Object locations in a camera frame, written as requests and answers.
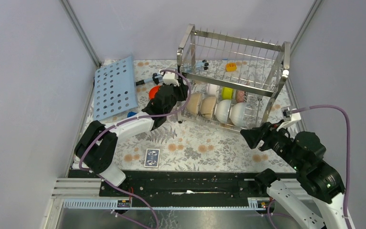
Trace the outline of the orange plastic bowl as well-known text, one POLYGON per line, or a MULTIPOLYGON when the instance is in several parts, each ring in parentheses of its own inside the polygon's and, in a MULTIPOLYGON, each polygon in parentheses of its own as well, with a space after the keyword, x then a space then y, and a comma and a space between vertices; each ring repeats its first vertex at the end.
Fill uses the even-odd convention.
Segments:
POLYGON ((153 87, 150 91, 149 91, 149 99, 152 100, 155 98, 156 93, 159 91, 160 89, 160 85, 157 85, 155 87, 153 87))

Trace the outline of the stainless steel dish rack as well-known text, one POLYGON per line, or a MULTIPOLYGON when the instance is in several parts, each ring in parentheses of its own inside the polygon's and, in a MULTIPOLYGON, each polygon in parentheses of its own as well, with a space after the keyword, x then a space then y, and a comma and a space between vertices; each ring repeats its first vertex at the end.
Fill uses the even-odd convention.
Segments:
POLYGON ((250 37, 234 37, 221 32, 197 29, 194 24, 189 24, 177 50, 179 71, 192 81, 192 92, 202 93, 203 97, 207 96, 208 83, 220 86, 216 96, 218 103, 223 100, 221 97, 223 87, 234 90, 231 106, 237 104, 236 91, 245 91, 247 94, 246 126, 237 127, 230 119, 226 124, 222 124, 215 116, 208 120, 201 117, 200 113, 191 115, 186 109, 179 112, 178 121, 192 121, 234 132, 265 123, 289 78, 290 50, 290 42, 272 43, 250 37), (207 60, 209 63, 208 70, 186 72, 186 69, 194 68, 202 60, 207 60), (236 61, 271 61, 272 63, 264 81, 262 81, 263 77, 257 81, 257 77, 225 70, 227 63, 236 63, 236 61))

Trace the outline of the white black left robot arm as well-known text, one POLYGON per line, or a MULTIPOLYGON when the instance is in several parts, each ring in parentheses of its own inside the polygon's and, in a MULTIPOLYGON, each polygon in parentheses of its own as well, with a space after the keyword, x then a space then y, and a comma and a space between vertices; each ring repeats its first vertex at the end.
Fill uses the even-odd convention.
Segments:
POLYGON ((190 95, 190 85, 163 84, 138 114, 109 127, 100 121, 92 121, 74 149, 80 164, 85 164, 89 171, 108 181, 111 191, 117 196, 125 195, 129 189, 126 175, 112 163, 118 141, 157 129, 168 116, 175 114, 175 105, 188 101, 190 95))

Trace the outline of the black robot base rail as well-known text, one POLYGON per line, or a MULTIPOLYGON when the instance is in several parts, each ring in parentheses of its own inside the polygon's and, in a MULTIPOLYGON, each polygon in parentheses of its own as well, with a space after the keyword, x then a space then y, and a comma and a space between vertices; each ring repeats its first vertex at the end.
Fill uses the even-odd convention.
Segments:
POLYGON ((255 182, 256 173, 126 170, 119 186, 153 208, 249 207, 249 200, 268 201, 255 182))

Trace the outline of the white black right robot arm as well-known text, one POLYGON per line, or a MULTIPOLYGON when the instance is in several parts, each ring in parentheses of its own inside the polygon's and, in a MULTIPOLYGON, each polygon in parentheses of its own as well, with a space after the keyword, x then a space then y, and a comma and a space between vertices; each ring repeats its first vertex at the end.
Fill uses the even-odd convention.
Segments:
POLYGON ((321 216, 309 209, 271 169, 255 177, 256 194, 278 202, 304 229, 351 229, 353 226, 344 206, 346 189, 340 174, 323 160, 326 148, 313 132, 299 132, 291 138, 282 122, 264 123, 243 129, 240 134, 251 149, 273 150, 296 173, 301 188, 312 197, 321 216))

